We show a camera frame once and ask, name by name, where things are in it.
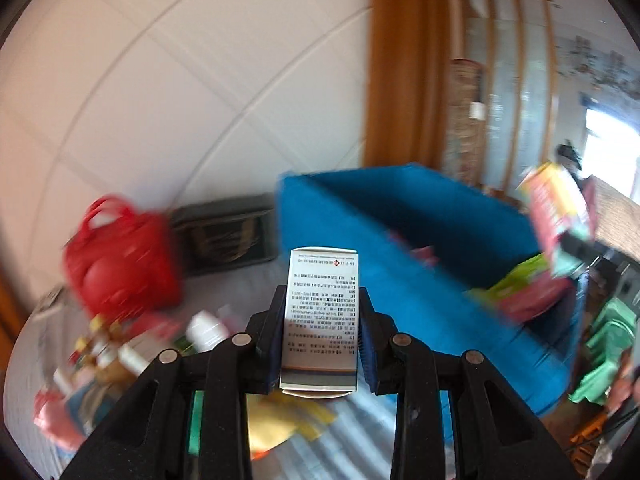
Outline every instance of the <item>red bag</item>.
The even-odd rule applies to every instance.
[[[91,220],[102,212],[116,219],[92,228]],[[174,306],[182,298],[164,216],[137,213],[113,195],[91,204],[65,246],[63,267],[90,315],[101,314],[107,322]]]

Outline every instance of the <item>bright window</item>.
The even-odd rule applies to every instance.
[[[620,193],[631,196],[640,136],[631,126],[599,112],[587,110],[587,145],[582,158],[582,176],[597,176]]]

